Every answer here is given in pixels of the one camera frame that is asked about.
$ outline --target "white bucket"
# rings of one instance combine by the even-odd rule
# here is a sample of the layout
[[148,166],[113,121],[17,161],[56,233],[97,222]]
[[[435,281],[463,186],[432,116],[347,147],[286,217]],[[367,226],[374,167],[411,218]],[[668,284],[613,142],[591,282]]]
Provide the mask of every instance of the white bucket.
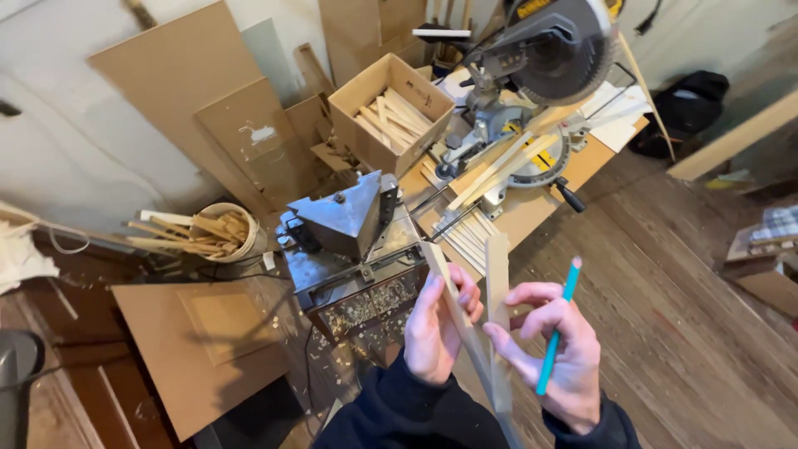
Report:
[[[214,217],[221,217],[225,213],[228,212],[237,212],[240,213],[242,216],[246,217],[249,221],[250,230],[249,234],[247,235],[247,239],[244,241],[244,244],[241,248],[238,248],[235,252],[233,252],[230,256],[224,257],[213,257],[213,256],[204,256],[201,255],[205,260],[210,260],[211,262],[220,262],[222,264],[229,264],[231,262],[236,262],[238,260],[247,259],[248,257],[259,256],[266,252],[266,249],[269,245],[269,236],[266,234],[266,231],[263,230],[258,221],[243,207],[233,205],[231,203],[216,203],[215,205],[209,205],[205,209],[202,209],[201,213],[206,213],[212,215]],[[200,229],[194,225],[189,228],[188,232],[191,234],[193,238],[199,238],[202,236],[210,236],[211,233],[205,231],[204,229]]]

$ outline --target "saw handle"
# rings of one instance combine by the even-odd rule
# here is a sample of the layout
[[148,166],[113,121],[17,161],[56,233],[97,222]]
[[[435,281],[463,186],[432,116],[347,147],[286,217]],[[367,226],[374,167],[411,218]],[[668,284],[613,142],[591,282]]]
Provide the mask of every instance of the saw handle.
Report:
[[582,200],[580,200],[579,197],[576,196],[576,193],[573,193],[573,191],[571,191],[568,187],[565,186],[565,184],[568,184],[567,179],[565,179],[564,177],[558,177],[557,179],[555,179],[554,182],[552,182],[552,184],[557,187],[557,190],[559,190],[560,194],[562,194],[563,198],[565,198],[565,202],[567,202],[568,205],[574,208],[576,213],[585,212],[587,206],[585,206]]

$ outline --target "hand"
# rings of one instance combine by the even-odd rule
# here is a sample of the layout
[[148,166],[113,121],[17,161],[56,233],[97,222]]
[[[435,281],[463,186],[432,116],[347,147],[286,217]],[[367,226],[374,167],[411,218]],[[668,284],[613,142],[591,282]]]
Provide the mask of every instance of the hand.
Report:
[[[601,346],[593,328],[587,323],[579,308],[562,298],[563,286],[532,282],[514,288],[504,303],[508,306],[531,304],[536,307],[525,316],[513,317],[510,329],[520,328],[524,340],[543,334],[546,341],[554,329],[560,332],[554,369],[546,388],[539,396],[540,405],[560,418],[578,435],[587,435],[601,418],[601,391],[599,390],[599,361]],[[483,326],[493,342],[493,347],[534,391],[540,378],[543,359],[525,353],[509,333],[493,323]]]
[[[458,304],[476,323],[484,306],[480,289],[471,277],[455,264],[449,264],[449,275],[457,286]],[[443,277],[429,273],[418,295],[416,305],[405,326],[405,362],[417,378],[441,385],[452,374],[452,366],[460,353],[460,335],[444,303]]]

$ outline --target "black sleeve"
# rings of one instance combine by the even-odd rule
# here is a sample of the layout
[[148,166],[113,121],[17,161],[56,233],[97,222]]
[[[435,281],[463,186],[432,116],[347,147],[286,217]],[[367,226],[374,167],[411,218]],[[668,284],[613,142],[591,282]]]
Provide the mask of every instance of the black sleeve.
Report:
[[556,438],[555,449],[640,449],[638,433],[621,406],[602,392],[601,419],[587,435],[576,435],[554,415],[543,410],[543,422]]
[[387,369],[374,368],[362,391],[333,417],[314,443],[328,447],[508,447],[490,411],[454,376],[430,385],[410,373],[405,349]]

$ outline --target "saw table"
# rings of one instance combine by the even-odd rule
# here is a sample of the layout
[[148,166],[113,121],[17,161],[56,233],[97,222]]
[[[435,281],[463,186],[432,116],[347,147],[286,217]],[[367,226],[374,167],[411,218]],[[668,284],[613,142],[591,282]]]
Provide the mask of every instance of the saw table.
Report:
[[[645,118],[641,118],[635,123],[634,127],[638,132],[648,125]],[[615,152],[604,145],[594,136],[586,137],[587,146],[580,152],[574,153],[568,166],[563,172],[563,176],[569,180],[568,188],[576,191],[581,188],[587,180],[595,175],[613,156]],[[399,186],[404,191],[405,204],[408,210],[413,210],[424,200],[430,198],[437,189],[421,174],[421,166],[427,161],[434,164],[433,159],[424,154],[416,164],[408,170],[400,179]],[[427,236],[434,235],[433,224],[438,222],[443,216],[446,206],[454,198],[451,192],[444,192],[435,200],[431,201],[421,210],[413,214],[413,220]],[[499,232],[506,232],[510,239],[510,250],[527,238],[544,220],[546,220],[563,203],[563,198],[559,192],[552,192],[549,188],[539,189],[509,189],[508,197],[504,200],[504,214],[501,215],[494,225]],[[435,243],[440,245],[444,254],[454,263],[463,267],[469,275],[478,281],[482,279],[480,275],[443,237],[438,237]]]

